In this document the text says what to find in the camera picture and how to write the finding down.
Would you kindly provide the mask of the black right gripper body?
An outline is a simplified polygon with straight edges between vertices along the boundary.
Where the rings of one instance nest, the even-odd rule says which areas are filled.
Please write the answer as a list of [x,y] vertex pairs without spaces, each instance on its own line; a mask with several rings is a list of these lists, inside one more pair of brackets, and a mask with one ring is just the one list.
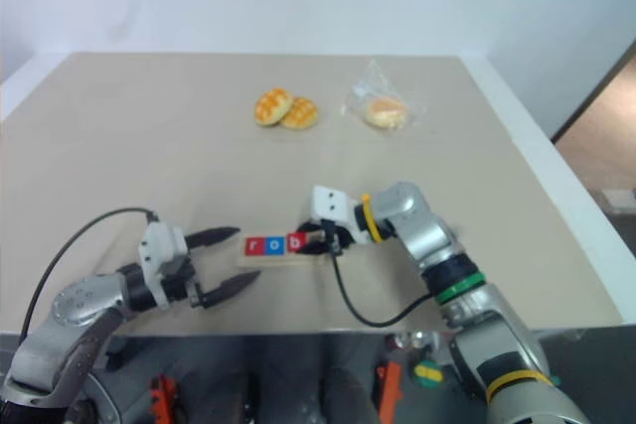
[[354,238],[350,231],[335,221],[322,219],[321,228],[324,232],[323,244],[319,247],[321,253],[330,255],[341,255],[345,249],[354,243]]

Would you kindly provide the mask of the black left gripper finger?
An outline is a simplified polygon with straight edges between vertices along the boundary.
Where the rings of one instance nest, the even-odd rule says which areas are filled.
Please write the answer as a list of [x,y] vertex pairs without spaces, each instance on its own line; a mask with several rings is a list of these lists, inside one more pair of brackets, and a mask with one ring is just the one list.
[[240,229],[234,226],[213,227],[186,235],[185,242],[189,249],[207,247],[221,243],[239,232]]
[[240,273],[224,280],[217,288],[202,295],[201,306],[203,308],[211,308],[233,298],[251,285],[259,275],[260,271],[254,270]]

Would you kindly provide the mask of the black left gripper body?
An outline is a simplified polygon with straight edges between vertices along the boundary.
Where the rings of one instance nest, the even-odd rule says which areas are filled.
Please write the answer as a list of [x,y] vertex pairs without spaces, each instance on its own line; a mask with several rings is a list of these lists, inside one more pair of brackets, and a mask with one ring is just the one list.
[[204,292],[191,258],[186,258],[175,272],[167,273],[160,285],[169,304],[188,300],[192,308],[204,307]]

